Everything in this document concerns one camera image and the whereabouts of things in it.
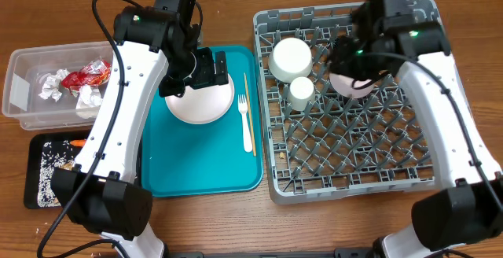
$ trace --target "crumpled tissue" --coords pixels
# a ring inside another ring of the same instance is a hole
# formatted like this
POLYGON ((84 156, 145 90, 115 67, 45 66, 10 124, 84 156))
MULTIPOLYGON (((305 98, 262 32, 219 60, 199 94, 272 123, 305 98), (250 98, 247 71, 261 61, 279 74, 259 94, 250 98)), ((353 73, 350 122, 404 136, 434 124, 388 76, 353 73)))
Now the crumpled tissue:
MULTIPOLYGON (((103 98, 101 98, 100 90, 97 86, 84 85, 79 89, 79 100, 77 101, 77 109, 87 109, 87 108, 95 108, 99 107, 103 102, 103 98)), ((77 115, 88 119, 91 117, 96 117, 99 113, 99 109, 80 112, 77 111, 77 115)))
POLYGON ((56 75, 49 75, 46 78, 46 81, 42 85, 42 93, 39 94, 39 96, 47 100, 49 97, 53 98, 54 101, 59 101, 61 98, 61 93, 59 91, 60 88, 60 82, 63 80, 70 72, 66 69, 59 69, 56 72, 56 75))

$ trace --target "transparent container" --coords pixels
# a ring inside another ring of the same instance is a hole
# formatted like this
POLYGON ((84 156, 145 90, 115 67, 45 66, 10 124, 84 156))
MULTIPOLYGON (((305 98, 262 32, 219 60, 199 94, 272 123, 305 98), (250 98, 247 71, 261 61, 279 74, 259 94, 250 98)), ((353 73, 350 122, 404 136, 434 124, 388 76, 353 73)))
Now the transparent container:
MULTIPOLYGON (((103 57, 110 64, 113 51, 108 42, 83 42, 15 50, 9 60, 3 88, 2 113, 20 121, 25 130, 92 125, 95 117, 82 118, 77 112, 97 112, 99 108, 76 109, 78 98, 61 87, 59 101, 39 97, 49 74, 58 69, 80 70, 92 60, 103 57)), ((106 84, 100 86, 103 97, 106 84)))

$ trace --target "white bowl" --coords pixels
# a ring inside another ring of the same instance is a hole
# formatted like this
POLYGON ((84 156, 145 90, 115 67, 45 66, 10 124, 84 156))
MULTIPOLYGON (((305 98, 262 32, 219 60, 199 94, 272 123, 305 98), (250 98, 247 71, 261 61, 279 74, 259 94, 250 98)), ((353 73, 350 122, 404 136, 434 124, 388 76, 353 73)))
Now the white bowl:
POLYGON ((269 56, 269 70, 281 82, 307 77, 313 69, 309 46, 301 39, 282 39, 269 56))
POLYGON ((302 112, 309 101, 314 101, 314 85, 307 77, 295 78, 288 88, 287 101, 292 109, 302 112))
MULTIPOLYGON (((334 73, 330 73, 329 78, 333 89, 336 90, 337 93, 348 98, 363 98, 366 95, 370 94, 370 92, 372 92, 372 89, 374 88, 374 85, 371 85, 366 87, 365 89, 356 90, 351 86, 354 79, 334 73)), ((367 84, 370 81, 371 80, 356 81, 354 83, 354 87, 358 88, 360 86, 367 84)))
POLYGON ((179 120, 190 124, 206 124, 222 117, 234 100, 234 82, 194 90, 186 87, 183 97, 164 98, 167 108, 179 120))

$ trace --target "chopstick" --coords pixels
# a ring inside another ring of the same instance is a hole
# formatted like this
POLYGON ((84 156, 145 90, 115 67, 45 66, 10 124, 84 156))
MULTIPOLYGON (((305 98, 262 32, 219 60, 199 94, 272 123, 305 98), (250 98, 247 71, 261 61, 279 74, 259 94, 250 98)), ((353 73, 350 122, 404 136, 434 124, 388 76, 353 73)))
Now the chopstick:
POLYGON ((253 156, 257 157, 257 149, 255 148, 255 134, 253 133, 252 107, 250 106, 250 94, 248 93, 248 81, 246 73, 244 73, 244 89, 246 90, 246 99, 248 103, 248 117, 250 118, 251 145, 253 146, 253 156))

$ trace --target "white cup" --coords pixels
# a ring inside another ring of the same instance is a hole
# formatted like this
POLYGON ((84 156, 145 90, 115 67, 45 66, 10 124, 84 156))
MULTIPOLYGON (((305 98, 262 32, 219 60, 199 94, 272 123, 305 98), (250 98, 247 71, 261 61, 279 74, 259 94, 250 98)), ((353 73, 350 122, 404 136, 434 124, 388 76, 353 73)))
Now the white cup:
POLYGON ((281 82, 307 77, 313 69, 309 46, 301 39, 282 39, 269 55, 269 70, 281 82))
POLYGON ((292 109, 302 112, 309 101, 314 101, 314 85, 307 77, 297 77, 290 84, 287 101, 292 109))
MULTIPOLYGON (((366 87, 365 89, 356 90, 351 86, 353 84, 354 79, 334 73, 330 73, 329 78, 333 89, 337 91, 337 93, 348 98, 363 98, 366 95, 370 94, 370 92, 372 92, 372 89, 374 88, 374 86, 371 85, 366 87)), ((354 83, 354 87, 358 88, 360 86, 367 84, 368 82, 371 82, 371 80, 356 81, 354 83)))

